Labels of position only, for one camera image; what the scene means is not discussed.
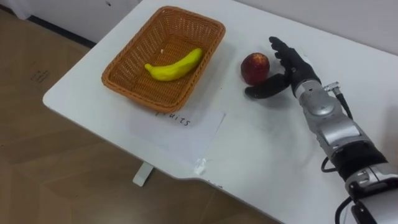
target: banana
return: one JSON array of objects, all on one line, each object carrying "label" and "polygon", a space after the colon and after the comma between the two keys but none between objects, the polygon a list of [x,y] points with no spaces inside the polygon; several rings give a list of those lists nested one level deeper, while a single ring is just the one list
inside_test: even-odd
[{"label": "banana", "polygon": [[195,68],[199,64],[202,54],[202,50],[197,48],[172,65],[155,67],[147,63],[145,69],[148,70],[152,78],[158,81],[176,80]]}]

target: paper sign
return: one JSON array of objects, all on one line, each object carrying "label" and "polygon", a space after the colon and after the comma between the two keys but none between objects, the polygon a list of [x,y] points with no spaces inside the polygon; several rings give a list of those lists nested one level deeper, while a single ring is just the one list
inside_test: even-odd
[{"label": "paper sign", "polygon": [[158,113],[138,108],[133,117],[129,125],[135,136],[194,168],[197,160],[205,156],[224,113],[190,108]]}]

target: table leg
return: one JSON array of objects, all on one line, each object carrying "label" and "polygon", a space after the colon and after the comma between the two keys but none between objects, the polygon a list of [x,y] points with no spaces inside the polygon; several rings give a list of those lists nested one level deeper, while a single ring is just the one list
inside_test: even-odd
[{"label": "table leg", "polygon": [[146,162],[143,162],[138,172],[134,176],[132,182],[142,187],[147,180],[149,174],[152,172],[153,168],[153,166],[149,165]]}]

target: brown floor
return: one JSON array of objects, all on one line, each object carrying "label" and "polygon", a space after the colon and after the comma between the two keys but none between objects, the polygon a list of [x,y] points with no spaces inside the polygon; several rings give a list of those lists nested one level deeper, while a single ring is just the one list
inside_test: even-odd
[{"label": "brown floor", "polygon": [[140,188],[139,160],[48,110],[87,51],[0,10],[0,223],[276,223],[203,182],[155,171]]}]

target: apple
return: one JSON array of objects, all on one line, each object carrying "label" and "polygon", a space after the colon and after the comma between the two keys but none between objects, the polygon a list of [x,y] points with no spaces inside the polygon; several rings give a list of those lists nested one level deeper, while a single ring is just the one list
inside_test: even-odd
[{"label": "apple", "polygon": [[241,64],[241,74],[249,85],[262,83],[269,73],[269,61],[262,53],[253,53],[247,56]]}]

